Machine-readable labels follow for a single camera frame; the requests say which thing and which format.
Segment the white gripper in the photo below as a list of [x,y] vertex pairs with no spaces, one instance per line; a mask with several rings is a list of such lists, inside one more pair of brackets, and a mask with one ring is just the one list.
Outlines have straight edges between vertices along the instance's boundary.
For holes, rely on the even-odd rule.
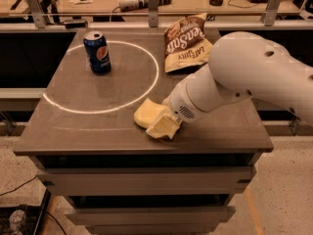
[[248,95],[234,92],[218,84],[208,65],[181,80],[162,104],[173,112],[160,113],[147,128],[146,133],[158,139],[172,139],[182,120],[194,122],[206,117],[220,107],[247,99]]

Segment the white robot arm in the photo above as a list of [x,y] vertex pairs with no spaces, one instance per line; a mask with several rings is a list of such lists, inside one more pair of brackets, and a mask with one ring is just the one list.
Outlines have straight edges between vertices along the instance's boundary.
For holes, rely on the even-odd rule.
[[180,124],[246,98],[269,102],[313,124],[313,68],[281,45],[237,31],[219,38],[208,63],[180,81],[147,128],[155,139],[172,138]]

